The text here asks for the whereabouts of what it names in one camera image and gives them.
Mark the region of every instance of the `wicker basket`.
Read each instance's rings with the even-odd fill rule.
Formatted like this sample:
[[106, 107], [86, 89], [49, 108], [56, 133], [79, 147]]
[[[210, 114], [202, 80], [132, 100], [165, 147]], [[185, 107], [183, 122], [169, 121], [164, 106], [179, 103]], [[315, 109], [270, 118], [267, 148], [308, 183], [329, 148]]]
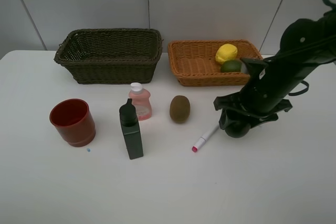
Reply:
[[148, 83], [161, 52], [154, 29], [81, 29], [60, 45], [55, 62], [81, 84]]
[[249, 75], [240, 72], [221, 73], [215, 60], [220, 46], [233, 44], [237, 58], [262, 59], [259, 51], [246, 40], [180, 40], [168, 45], [170, 68], [183, 86], [244, 85]]

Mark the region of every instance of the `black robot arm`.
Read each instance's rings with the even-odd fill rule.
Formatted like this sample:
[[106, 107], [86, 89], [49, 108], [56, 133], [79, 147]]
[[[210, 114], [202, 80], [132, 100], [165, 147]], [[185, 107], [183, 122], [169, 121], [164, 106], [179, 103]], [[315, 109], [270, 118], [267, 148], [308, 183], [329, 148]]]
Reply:
[[[336, 60], [336, 4], [323, 2], [332, 8], [318, 21], [299, 19], [284, 32], [279, 52], [264, 60], [241, 59], [250, 80], [240, 92], [214, 101], [222, 110], [219, 125], [229, 136], [242, 137], [251, 128], [278, 120], [277, 113], [288, 112], [292, 105], [284, 99], [308, 90], [304, 78], [322, 64]], [[290, 93], [299, 83], [307, 87]]]

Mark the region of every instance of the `pink bottle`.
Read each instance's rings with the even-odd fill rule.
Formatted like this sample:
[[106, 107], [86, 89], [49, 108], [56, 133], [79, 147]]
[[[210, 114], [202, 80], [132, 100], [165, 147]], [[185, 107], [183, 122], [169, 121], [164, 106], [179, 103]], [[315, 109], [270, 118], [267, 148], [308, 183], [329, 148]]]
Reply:
[[152, 116], [152, 107], [149, 102], [150, 92], [142, 87], [138, 82], [131, 83], [129, 97], [132, 99], [138, 120], [146, 120]]

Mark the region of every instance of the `red cup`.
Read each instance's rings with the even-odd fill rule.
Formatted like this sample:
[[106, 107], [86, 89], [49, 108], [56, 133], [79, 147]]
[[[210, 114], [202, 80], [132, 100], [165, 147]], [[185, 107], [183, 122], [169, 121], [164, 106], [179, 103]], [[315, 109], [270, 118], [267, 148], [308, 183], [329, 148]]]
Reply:
[[96, 135], [89, 106], [83, 100], [69, 99], [57, 104], [51, 111], [49, 119], [62, 138], [71, 146], [85, 146]]

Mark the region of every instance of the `marker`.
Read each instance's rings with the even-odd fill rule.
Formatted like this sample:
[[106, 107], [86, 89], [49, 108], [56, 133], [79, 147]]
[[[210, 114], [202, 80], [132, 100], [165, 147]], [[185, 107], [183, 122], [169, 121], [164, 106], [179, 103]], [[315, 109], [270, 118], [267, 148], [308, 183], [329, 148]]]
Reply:
[[193, 152], [197, 152], [202, 146], [209, 140], [209, 138], [219, 129], [219, 124], [217, 123], [215, 127], [212, 127], [210, 130], [205, 132], [194, 144], [193, 148], [191, 149]]

